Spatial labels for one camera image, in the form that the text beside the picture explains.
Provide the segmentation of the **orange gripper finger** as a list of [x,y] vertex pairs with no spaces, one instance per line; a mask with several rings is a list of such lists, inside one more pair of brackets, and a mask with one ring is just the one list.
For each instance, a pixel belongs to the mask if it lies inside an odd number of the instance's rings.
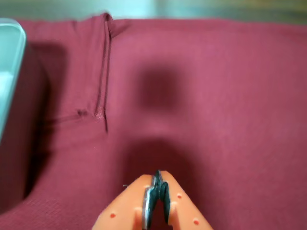
[[165,220],[174,230],[211,230],[212,227],[173,175],[160,171]]
[[160,171],[142,175],[101,212],[92,229],[148,230],[159,199]]

